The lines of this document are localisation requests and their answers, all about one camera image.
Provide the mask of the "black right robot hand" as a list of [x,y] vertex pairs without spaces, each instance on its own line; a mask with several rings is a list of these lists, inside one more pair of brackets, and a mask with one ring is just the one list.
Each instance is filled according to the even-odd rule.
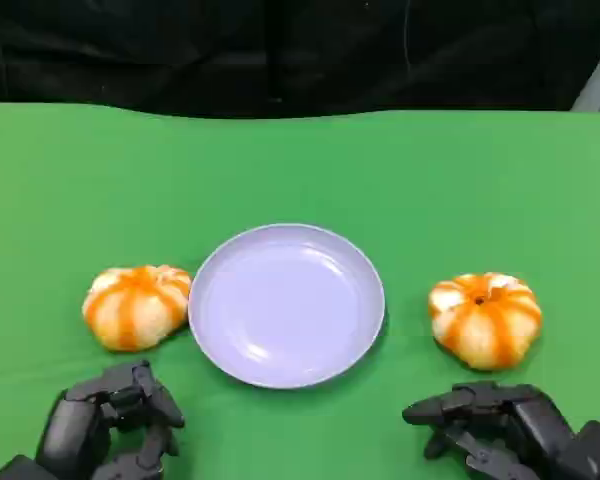
[[548,479],[574,438],[553,400],[530,384],[455,384],[408,406],[402,418],[431,428],[427,460],[451,453],[471,479]]

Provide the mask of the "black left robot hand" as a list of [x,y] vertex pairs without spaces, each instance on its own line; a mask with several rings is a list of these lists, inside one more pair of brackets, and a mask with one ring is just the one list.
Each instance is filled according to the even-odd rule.
[[[183,413],[150,363],[123,363],[59,394],[35,461],[58,479],[161,479],[162,456],[179,454],[172,430],[184,426]],[[110,431],[139,428],[145,430],[140,449],[108,461]]]

